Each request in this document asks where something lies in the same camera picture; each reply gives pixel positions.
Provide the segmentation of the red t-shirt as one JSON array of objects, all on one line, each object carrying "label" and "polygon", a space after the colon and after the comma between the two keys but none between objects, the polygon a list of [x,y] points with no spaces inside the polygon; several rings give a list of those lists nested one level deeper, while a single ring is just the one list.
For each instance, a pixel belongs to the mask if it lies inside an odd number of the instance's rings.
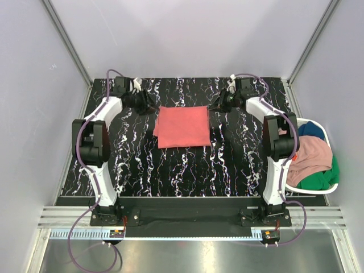
[{"label": "red t-shirt", "polygon": [[159,149],[210,146],[208,108],[160,107],[153,136]]}]

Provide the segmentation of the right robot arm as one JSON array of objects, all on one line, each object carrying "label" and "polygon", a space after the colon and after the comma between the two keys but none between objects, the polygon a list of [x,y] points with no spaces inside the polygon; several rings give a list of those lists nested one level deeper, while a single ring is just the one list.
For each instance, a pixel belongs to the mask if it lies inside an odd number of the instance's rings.
[{"label": "right robot arm", "polygon": [[260,95],[251,85],[253,77],[251,74],[231,75],[228,87],[220,92],[208,110],[229,113],[236,107],[262,123],[262,146],[268,162],[262,204],[251,216],[244,214],[242,217],[251,223],[259,221],[263,225],[273,226],[289,219],[284,194],[288,169],[299,149],[297,118],[294,113],[283,112],[269,104],[264,98],[268,93],[268,84],[257,77],[265,87],[265,93]]}]

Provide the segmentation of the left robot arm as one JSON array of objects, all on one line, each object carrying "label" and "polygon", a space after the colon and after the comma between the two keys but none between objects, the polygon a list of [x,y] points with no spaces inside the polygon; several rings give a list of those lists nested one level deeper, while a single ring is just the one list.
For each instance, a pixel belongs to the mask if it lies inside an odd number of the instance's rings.
[{"label": "left robot arm", "polygon": [[108,129],[124,109],[134,109],[139,115],[158,110],[141,78],[118,76],[114,86],[107,86],[106,97],[83,119],[72,122],[72,154],[89,177],[95,204],[90,206],[92,226],[118,225],[126,222],[116,190],[111,182],[108,161],[111,143]]}]

